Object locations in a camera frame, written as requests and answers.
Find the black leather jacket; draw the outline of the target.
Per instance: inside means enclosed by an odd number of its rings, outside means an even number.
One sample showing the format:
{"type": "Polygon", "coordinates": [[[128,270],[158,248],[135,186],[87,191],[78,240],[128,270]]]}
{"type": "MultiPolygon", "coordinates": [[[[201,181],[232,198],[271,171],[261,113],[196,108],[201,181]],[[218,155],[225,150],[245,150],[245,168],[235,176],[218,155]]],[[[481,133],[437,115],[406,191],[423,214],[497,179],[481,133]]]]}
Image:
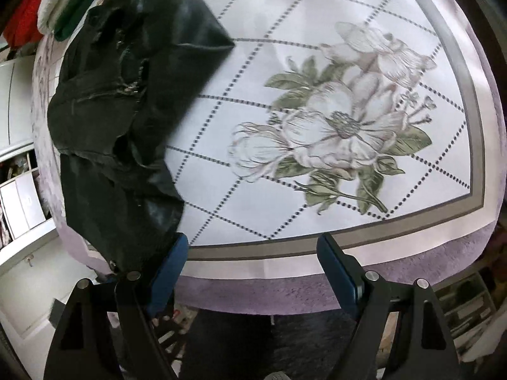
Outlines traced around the black leather jacket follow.
{"type": "Polygon", "coordinates": [[[166,142],[233,48],[204,0],[104,0],[67,49],[47,110],[66,222],[117,271],[169,253],[184,202],[166,142]]]}

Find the white wardrobe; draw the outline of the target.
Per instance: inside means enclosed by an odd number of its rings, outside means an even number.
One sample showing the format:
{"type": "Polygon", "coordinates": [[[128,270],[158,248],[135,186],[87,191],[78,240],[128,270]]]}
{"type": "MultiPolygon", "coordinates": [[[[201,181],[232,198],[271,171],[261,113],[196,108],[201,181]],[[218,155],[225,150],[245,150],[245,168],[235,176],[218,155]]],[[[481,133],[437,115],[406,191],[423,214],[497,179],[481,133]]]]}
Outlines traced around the white wardrobe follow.
{"type": "Polygon", "coordinates": [[[42,202],[32,135],[34,57],[1,64],[1,327],[22,372],[44,375],[55,329],[50,314],[95,272],[73,259],[42,202]]]}

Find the floral white bed sheet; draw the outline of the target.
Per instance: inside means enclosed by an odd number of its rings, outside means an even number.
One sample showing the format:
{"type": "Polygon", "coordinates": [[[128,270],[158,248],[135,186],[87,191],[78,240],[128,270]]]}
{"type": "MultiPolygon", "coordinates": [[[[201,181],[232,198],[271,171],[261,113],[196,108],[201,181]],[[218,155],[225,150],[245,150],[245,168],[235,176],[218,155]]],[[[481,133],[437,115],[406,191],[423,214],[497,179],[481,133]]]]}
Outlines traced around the floral white bed sheet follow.
{"type": "MultiPolygon", "coordinates": [[[[234,48],[165,146],[184,202],[185,276],[317,275],[324,232],[363,265],[387,263],[497,220],[500,108],[455,0],[204,2],[234,48]]],[[[119,272],[67,225],[47,122],[88,11],[67,40],[37,50],[34,134],[62,240],[119,272]]]]}

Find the red quilt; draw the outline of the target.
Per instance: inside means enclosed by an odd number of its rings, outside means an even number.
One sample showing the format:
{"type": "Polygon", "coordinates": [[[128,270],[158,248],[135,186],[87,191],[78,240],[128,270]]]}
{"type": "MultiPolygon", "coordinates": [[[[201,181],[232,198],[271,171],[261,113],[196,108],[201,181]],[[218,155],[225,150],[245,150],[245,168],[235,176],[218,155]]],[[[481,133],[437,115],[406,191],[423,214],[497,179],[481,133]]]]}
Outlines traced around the red quilt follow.
{"type": "Polygon", "coordinates": [[[37,26],[41,0],[22,0],[8,20],[3,37],[12,50],[39,42],[43,35],[37,26]]]}

